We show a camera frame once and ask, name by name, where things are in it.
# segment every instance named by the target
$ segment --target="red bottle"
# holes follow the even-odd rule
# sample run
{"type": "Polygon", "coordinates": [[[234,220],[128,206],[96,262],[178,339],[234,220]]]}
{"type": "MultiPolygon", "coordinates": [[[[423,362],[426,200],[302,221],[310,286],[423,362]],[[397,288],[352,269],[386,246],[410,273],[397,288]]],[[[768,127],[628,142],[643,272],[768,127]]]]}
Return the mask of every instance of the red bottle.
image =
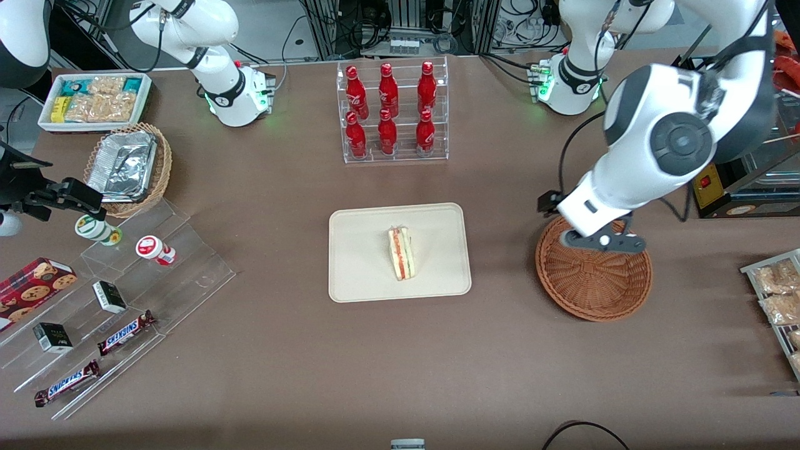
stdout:
{"type": "Polygon", "coordinates": [[[392,114],[388,108],[381,110],[381,122],[378,124],[378,134],[381,137],[381,151],[384,155],[394,155],[398,144],[398,128],[394,125],[392,114]]]}
{"type": "Polygon", "coordinates": [[[348,66],[345,69],[347,75],[347,102],[350,109],[358,114],[358,118],[366,120],[370,117],[370,108],[366,105],[366,89],[364,83],[358,79],[358,70],[355,66],[348,66]]]}
{"type": "Polygon", "coordinates": [[[417,85],[417,109],[419,114],[424,110],[433,110],[436,106],[436,78],[434,78],[434,64],[430,61],[422,63],[422,77],[417,85]]]}
{"type": "Polygon", "coordinates": [[[364,128],[358,123],[358,116],[353,111],[347,111],[347,144],[350,146],[350,153],[355,159],[366,158],[366,135],[364,128]]]}
{"type": "Polygon", "coordinates": [[[430,121],[430,110],[424,110],[419,115],[417,124],[417,155],[427,158],[434,152],[434,133],[436,128],[430,121]]]}
{"type": "Polygon", "coordinates": [[[386,108],[397,117],[400,114],[400,98],[398,96],[398,82],[392,75],[392,65],[388,62],[381,64],[381,84],[378,86],[381,95],[381,108],[386,108]]]}

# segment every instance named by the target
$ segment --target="acrylic bottle rack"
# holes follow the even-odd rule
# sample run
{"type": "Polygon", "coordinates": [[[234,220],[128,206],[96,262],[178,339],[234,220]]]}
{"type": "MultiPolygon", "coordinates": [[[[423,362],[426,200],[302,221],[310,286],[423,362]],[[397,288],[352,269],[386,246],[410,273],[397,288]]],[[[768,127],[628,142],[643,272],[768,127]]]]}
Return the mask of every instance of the acrylic bottle rack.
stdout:
{"type": "Polygon", "coordinates": [[[381,102],[378,97],[378,85],[381,82],[380,66],[372,60],[356,60],[340,62],[336,75],[336,94],[339,109],[339,127],[342,131],[342,153],[345,163],[379,163],[392,161],[425,161],[447,159],[450,155],[450,136],[448,121],[450,119],[448,108],[450,106],[448,83],[449,75],[446,58],[398,58],[391,59],[394,79],[398,82],[400,101],[400,114],[394,118],[398,129],[398,148],[394,155],[387,156],[381,152],[378,139],[378,124],[381,102]],[[419,111],[417,109],[417,84],[422,75],[422,62],[431,61],[434,64],[434,78],[436,78],[436,106],[431,111],[431,122],[436,128],[434,134],[434,149],[430,156],[421,157],[417,154],[417,124],[419,111]],[[358,77],[366,89],[366,103],[370,108],[370,115],[361,121],[366,133],[366,158],[354,159],[347,144],[345,129],[347,122],[345,114],[350,110],[347,102],[347,77],[345,69],[355,66],[358,77]]]}
{"type": "Polygon", "coordinates": [[[95,243],[86,249],[70,263],[78,281],[0,335],[2,376],[13,380],[15,392],[30,398],[31,408],[37,391],[97,360],[102,374],[99,379],[80,384],[42,408],[42,414],[53,420],[68,418],[234,277],[188,219],[166,200],[127,219],[119,226],[123,236],[118,245],[95,243]],[[176,261],[161,266],[139,258],[134,247],[144,235],[163,239],[176,250],[176,261]],[[112,314],[100,308],[92,289],[100,279],[117,286],[127,303],[125,312],[112,314]],[[157,322],[101,357],[97,344],[148,309],[157,322]],[[32,331],[38,322],[63,325],[73,348],[61,355],[43,352],[32,331]]]}

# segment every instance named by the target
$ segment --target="snickers bar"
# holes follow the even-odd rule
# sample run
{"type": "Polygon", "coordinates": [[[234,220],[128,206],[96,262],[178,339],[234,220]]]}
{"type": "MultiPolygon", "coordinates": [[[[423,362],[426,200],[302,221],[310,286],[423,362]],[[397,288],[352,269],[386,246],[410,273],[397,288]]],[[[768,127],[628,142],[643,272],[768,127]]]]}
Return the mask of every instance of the snickers bar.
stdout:
{"type": "Polygon", "coordinates": [[[86,367],[50,386],[50,389],[42,389],[36,392],[34,397],[36,408],[45,406],[64,392],[75,389],[79,384],[91,378],[100,378],[100,367],[97,360],[91,360],[86,367]]]}
{"type": "Polygon", "coordinates": [[[150,314],[150,310],[148,309],[144,314],[137,317],[136,320],[128,323],[122,330],[117,331],[113,335],[109,336],[108,339],[98,344],[100,356],[108,355],[109,352],[111,352],[114,348],[123,345],[130,338],[134,337],[134,335],[145,329],[146,326],[153,322],[155,322],[155,318],[152,314],[150,314]]]}

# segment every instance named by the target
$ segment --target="brown tabletop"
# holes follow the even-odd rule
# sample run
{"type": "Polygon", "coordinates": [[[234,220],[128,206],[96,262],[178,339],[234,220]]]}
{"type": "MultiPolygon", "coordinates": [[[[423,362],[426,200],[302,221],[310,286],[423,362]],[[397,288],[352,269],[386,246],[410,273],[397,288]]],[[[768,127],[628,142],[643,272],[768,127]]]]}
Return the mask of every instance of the brown tabletop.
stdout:
{"type": "MultiPolygon", "coordinates": [[[[673,57],[619,52],[608,86],[673,57]]],[[[274,113],[235,129],[194,96],[189,71],[152,73],[146,120],[174,152],[166,197],[238,276],[67,421],[0,378],[0,439],[13,440],[0,447],[380,449],[422,437],[430,450],[528,449],[579,419],[632,448],[798,448],[800,399],[767,396],[796,384],[738,273],[800,247],[797,220],[680,224],[647,205],[635,229],[653,260],[650,298],[620,322],[575,319],[534,273],[548,222],[536,199],[556,187],[566,136],[602,106],[562,117],[479,58],[449,62],[450,160],[404,167],[345,167],[334,63],[292,66],[274,113]],[[331,213],[440,202],[464,210],[468,294],[330,300],[331,213]]],[[[97,139],[42,133],[34,155],[55,164],[52,179],[80,175],[97,139]]],[[[570,149],[567,182],[604,151],[594,123],[570,149]]],[[[26,219],[0,242],[0,276],[40,255],[78,257],[76,217],[26,219]]],[[[589,429],[551,448],[581,445],[616,448],[589,429]]]]}

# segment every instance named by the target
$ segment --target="beige tray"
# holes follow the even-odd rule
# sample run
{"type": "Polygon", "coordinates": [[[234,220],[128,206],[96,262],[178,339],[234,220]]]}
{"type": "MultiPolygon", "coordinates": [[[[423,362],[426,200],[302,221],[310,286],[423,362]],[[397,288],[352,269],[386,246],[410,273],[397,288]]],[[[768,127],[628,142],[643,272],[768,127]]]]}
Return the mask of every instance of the beige tray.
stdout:
{"type": "Polygon", "coordinates": [[[472,287],[464,212],[455,203],[336,211],[330,217],[328,294],[334,302],[463,295],[472,287]],[[398,281],[390,227],[405,226],[417,275],[398,281]]]}

